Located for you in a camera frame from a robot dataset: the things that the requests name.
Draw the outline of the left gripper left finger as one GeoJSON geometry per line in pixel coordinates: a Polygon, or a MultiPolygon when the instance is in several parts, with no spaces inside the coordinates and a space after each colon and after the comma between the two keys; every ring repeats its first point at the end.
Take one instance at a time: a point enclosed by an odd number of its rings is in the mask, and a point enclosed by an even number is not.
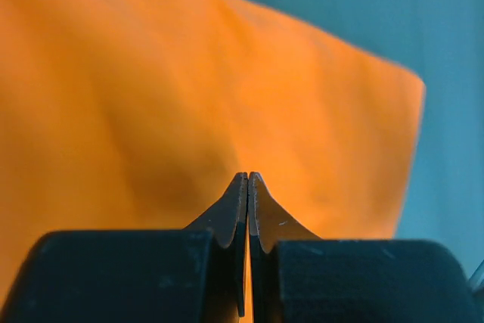
{"type": "Polygon", "coordinates": [[[24,260],[3,322],[236,322],[244,316],[247,175],[187,227],[54,231],[24,260]]]}

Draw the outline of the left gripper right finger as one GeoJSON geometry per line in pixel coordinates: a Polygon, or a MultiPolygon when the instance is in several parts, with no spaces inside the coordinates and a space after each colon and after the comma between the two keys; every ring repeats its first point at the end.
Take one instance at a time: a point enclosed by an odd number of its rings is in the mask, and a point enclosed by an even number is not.
{"type": "Polygon", "coordinates": [[[325,240],[248,181],[253,319],[256,322],[481,322],[450,251],[425,240],[325,240]]]}

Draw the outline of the orange trousers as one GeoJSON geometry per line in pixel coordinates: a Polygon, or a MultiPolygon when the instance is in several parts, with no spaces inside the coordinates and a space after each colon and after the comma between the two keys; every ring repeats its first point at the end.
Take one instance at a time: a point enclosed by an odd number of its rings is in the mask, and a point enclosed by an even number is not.
{"type": "Polygon", "coordinates": [[[248,0],[1,0],[1,310],[45,234],[182,229],[238,173],[319,238],[391,238],[423,98],[248,0]]]}

